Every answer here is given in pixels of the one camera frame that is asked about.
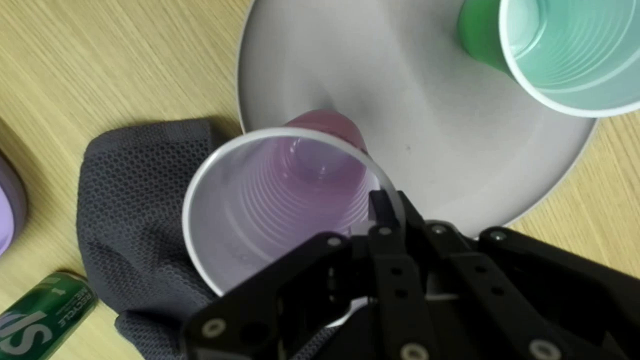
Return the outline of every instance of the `green plastic cup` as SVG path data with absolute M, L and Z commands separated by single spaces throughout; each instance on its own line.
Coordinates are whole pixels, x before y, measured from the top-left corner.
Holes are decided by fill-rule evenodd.
M 457 38 L 474 61 L 558 112 L 640 110 L 638 0 L 466 0 Z

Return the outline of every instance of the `white plate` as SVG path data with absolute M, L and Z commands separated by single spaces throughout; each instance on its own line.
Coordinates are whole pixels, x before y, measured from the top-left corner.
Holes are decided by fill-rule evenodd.
M 459 0 L 258 0 L 239 52 L 246 131 L 313 109 L 352 118 L 421 217 L 474 237 L 533 206 L 594 121 L 567 118 L 469 61 Z

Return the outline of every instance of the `purple object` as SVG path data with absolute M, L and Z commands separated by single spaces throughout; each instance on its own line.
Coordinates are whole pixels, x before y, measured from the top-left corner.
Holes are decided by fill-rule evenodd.
M 12 241 L 25 223 L 25 195 L 19 178 L 7 160 L 0 155 L 0 254 L 7 251 Z

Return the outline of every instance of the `wooden table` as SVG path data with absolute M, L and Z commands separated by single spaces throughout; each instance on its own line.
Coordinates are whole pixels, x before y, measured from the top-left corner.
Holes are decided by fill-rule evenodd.
M 0 150 L 28 229 L 0 258 L 0 311 L 55 269 L 82 273 L 76 191 L 85 144 L 189 117 L 236 126 L 236 54 L 249 0 L 0 0 Z M 640 114 L 600 123 L 561 184 L 514 229 L 640 277 Z M 140 358 L 106 307 L 55 358 Z

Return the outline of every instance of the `gray mesh fabric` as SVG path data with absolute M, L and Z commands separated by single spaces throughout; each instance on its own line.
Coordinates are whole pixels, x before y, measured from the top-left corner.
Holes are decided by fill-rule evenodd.
M 76 225 L 85 277 L 148 360 L 179 358 L 181 323 L 215 299 L 187 261 L 179 212 L 192 174 L 221 142 L 210 123 L 179 121 L 106 133 L 85 148 Z

